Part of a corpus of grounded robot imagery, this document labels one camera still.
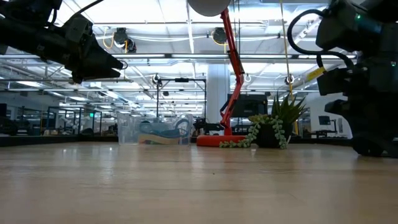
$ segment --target plant pot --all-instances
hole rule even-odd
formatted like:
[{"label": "plant pot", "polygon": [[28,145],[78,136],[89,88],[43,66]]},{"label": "plant pot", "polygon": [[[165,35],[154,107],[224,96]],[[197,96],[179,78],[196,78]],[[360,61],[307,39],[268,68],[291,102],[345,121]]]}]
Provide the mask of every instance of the plant pot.
[{"label": "plant pot", "polygon": [[[285,124],[282,125],[282,128],[285,131],[284,136],[286,140],[288,140],[292,134],[293,127],[291,124]],[[261,148],[280,148],[279,140],[276,139],[274,128],[272,128],[272,125],[270,124],[261,125],[255,143]]]}]

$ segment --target wooden table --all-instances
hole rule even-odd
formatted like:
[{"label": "wooden table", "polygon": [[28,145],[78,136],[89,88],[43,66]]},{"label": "wooden table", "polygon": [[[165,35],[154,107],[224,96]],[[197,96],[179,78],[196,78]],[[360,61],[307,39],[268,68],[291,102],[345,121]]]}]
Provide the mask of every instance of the wooden table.
[{"label": "wooden table", "polygon": [[347,147],[0,148],[0,223],[397,223],[397,189]]}]

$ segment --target clear plastic container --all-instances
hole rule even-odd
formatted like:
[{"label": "clear plastic container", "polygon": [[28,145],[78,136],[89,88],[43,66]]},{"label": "clear plastic container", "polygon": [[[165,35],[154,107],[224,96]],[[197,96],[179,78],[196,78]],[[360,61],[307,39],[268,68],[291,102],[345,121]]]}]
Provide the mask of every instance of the clear plastic container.
[{"label": "clear plastic container", "polygon": [[179,118],[132,117],[129,114],[118,114],[120,145],[189,145],[192,131],[192,114],[183,114]]}]

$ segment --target yellow tape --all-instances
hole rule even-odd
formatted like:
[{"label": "yellow tape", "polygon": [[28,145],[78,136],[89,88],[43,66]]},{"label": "yellow tape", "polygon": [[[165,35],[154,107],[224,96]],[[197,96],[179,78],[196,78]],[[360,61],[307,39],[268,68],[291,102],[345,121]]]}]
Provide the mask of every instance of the yellow tape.
[{"label": "yellow tape", "polygon": [[318,68],[315,71],[309,73],[306,77],[307,82],[318,78],[319,76],[321,76],[323,74],[324,71],[325,71],[325,68],[321,67],[321,68]]}]

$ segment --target string of pearls plant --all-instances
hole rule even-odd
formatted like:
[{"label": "string of pearls plant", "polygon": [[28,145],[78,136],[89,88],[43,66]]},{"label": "string of pearls plant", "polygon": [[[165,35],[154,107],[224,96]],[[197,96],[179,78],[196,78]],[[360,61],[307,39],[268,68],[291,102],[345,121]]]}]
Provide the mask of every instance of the string of pearls plant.
[{"label": "string of pearls plant", "polygon": [[261,128],[261,125],[272,125],[275,131],[275,138],[279,140],[279,146],[281,149],[287,148],[287,140],[284,136],[285,131],[282,129],[283,121],[278,116],[275,118],[268,117],[268,115],[255,115],[249,118],[253,125],[249,128],[249,134],[245,139],[240,140],[238,143],[233,141],[220,142],[220,147],[250,147],[251,143],[257,139],[257,134]]}]

